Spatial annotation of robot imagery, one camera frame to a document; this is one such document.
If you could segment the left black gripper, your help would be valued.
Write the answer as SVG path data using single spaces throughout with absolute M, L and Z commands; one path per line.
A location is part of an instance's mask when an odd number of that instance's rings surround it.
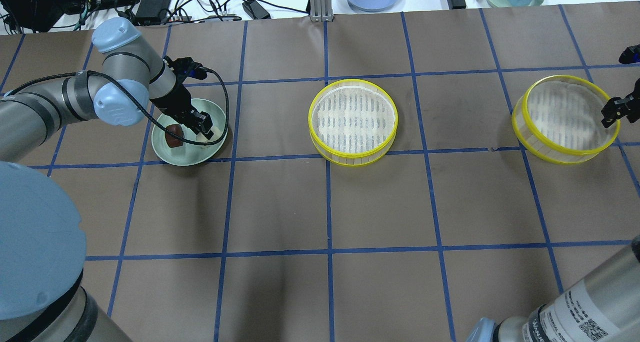
M 183 140 L 185 138 L 185 131 L 181 124 L 187 128 L 192 128 L 196 135 L 201 134 L 206 139 L 211 139 L 214 136 L 211 116 L 206 112 L 199 112 L 192 105 L 191 94 L 182 83 L 175 82 L 167 94 L 158 98 L 151 98 L 150 101 L 163 114 L 178 122 L 173 124 L 174 139 Z

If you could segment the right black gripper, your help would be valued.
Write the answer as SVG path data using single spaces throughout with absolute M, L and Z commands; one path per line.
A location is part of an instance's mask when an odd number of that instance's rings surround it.
M 633 91 L 624 98 L 610 98 L 601 110 L 601 124 L 610 128 L 626 115 L 640 114 L 640 79 L 634 83 Z

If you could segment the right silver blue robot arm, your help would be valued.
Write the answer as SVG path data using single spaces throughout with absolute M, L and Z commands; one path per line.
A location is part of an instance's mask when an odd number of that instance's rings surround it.
M 543 161 L 577 165 L 617 138 L 632 96 L 610 98 L 594 83 L 555 74 L 533 83 L 510 117 L 523 146 Z M 640 297 L 639 238 L 528 317 L 497 323 L 482 318 L 469 342 L 637 342 Z

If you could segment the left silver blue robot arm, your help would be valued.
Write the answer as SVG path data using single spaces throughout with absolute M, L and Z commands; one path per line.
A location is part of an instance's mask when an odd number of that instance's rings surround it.
M 83 286 L 87 237 L 69 195 L 20 160 L 71 124 L 131 126 L 146 118 L 170 146 L 210 146 L 226 136 L 198 110 L 185 79 L 211 69 L 161 57 L 124 17 L 93 31 L 100 71 L 60 73 L 1 97 L 1 340 L 129 342 Z

